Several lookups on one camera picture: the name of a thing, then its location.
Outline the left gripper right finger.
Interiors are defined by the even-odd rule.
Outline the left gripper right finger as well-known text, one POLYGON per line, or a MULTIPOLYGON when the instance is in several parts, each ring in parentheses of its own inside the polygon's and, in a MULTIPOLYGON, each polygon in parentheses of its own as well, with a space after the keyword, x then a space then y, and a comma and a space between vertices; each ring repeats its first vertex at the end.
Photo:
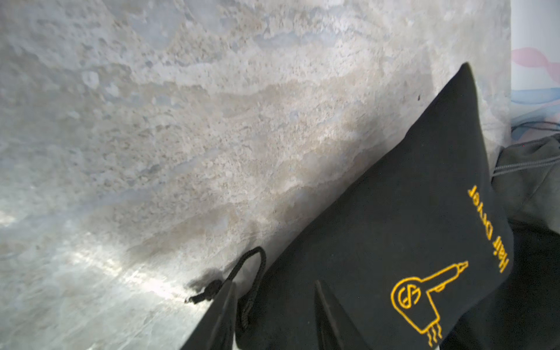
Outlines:
POLYGON ((320 280, 315 281, 314 310, 320 350, 370 349, 338 299, 320 280))

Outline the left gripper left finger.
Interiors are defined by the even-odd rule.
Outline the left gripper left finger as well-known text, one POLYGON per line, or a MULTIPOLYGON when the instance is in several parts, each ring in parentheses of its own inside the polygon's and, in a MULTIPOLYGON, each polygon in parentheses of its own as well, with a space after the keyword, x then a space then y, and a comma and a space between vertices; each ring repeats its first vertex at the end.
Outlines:
POLYGON ((181 350, 230 350, 236 327, 236 284, 231 280, 214 280, 201 294, 189 297, 185 303, 211 301, 181 350))

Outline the grey drawstring pouch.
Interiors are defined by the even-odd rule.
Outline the grey drawstring pouch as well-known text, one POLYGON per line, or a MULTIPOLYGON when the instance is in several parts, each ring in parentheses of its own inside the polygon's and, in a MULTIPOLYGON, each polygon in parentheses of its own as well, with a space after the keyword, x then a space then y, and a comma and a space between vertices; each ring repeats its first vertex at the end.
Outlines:
POLYGON ((507 218, 559 232, 559 135, 503 149, 492 186, 507 218))

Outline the black pouch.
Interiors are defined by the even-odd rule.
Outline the black pouch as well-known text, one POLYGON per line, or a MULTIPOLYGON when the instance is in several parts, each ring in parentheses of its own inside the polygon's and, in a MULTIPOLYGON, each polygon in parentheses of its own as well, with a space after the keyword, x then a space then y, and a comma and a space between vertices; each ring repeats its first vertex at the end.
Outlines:
POLYGON ((319 349, 315 281, 370 349, 436 349, 513 268, 513 233, 491 186, 470 65, 405 138, 267 265, 242 255, 233 348, 319 349))
POLYGON ((513 223, 506 281, 469 310, 442 349, 558 349, 559 234, 513 223))

